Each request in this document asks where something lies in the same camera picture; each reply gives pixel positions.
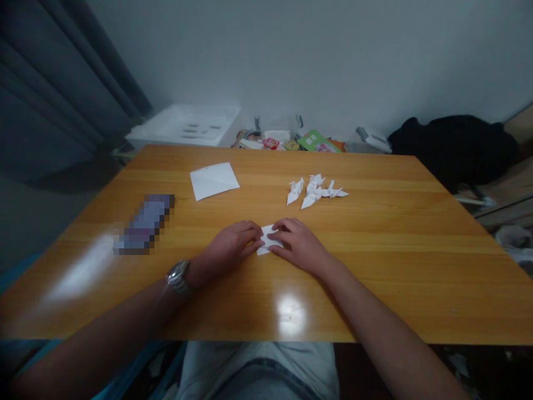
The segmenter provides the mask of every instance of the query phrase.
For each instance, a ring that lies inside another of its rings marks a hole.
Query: white plastic storage box
[[[231,147],[243,127],[240,108],[173,104],[134,127],[126,139],[137,150],[146,144]]]

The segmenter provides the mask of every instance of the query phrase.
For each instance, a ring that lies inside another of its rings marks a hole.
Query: forearm
[[[15,379],[20,398],[92,398],[183,303],[164,279],[98,317]]]
[[[342,263],[322,278],[397,399],[467,399],[433,351]]]

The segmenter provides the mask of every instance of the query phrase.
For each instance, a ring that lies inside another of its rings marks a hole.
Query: wristwatch
[[[183,279],[189,264],[189,260],[181,260],[167,273],[168,285],[171,286],[178,294],[184,297],[189,297],[196,292],[196,290],[189,287],[187,282]]]

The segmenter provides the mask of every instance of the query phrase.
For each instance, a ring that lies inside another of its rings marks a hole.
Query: finger
[[[277,231],[274,233],[269,233],[267,237],[272,240],[278,240],[280,242],[285,242],[285,243],[289,243],[292,245],[294,233]]]
[[[272,230],[273,231],[276,231],[277,229],[281,228],[281,227],[285,227],[287,228],[288,230],[292,231],[294,229],[296,229],[298,225],[290,218],[283,218],[283,219],[280,219],[279,221],[277,221],[273,226],[272,226]]]
[[[257,241],[252,243],[251,245],[244,248],[244,250],[240,253],[242,258],[247,258],[251,254],[255,253],[259,247],[263,246],[265,242],[263,241]]]
[[[305,227],[306,225],[300,221],[299,219],[297,218],[293,218],[293,221],[297,224],[297,225],[300,225],[301,227]]]
[[[247,231],[249,229],[253,229],[253,230],[258,231],[259,233],[263,234],[263,231],[261,230],[261,227],[259,225],[257,225],[253,221],[237,222],[235,224],[235,229],[237,229],[239,232],[244,232],[244,231]]]
[[[291,253],[290,250],[287,250],[286,248],[276,246],[276,245],[270,246],[268,250],[276,254],[276,256],[280,256],[281,258],[284,258],[287,261],[292,262],[293,254]]]
[[[255,230],[250,229],[249,231],[244,231],[239,236],[239,246],[246,246],[246,244],[252,240],[258,241],[261,239],[261,235]]]

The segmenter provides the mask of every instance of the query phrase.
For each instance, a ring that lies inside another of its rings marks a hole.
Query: hand
[[[199,289],[216,276],[236,267],[264,245],[261,227],[252,221],[241,221],[222,229],[202,254],[190,261],[184,279]]]
[[[268,250],[286,259],[301,269],[322,277],[341,262],[326,250],[318,238],[302,221],[284,218],[277,221],[268,235],[270,239],[286,243],[286,248],[270,246]]]

